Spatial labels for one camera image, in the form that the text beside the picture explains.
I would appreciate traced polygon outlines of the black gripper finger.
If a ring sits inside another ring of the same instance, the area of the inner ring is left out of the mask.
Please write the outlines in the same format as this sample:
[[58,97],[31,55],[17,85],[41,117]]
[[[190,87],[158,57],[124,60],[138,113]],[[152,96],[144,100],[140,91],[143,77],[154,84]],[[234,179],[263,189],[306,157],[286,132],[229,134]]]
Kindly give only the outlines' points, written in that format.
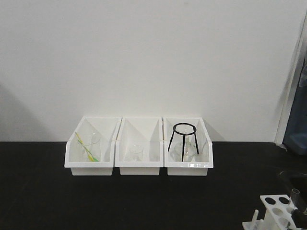
[[291,214],[295,226],[299,229],[307,229],[307,207],[295,209]]

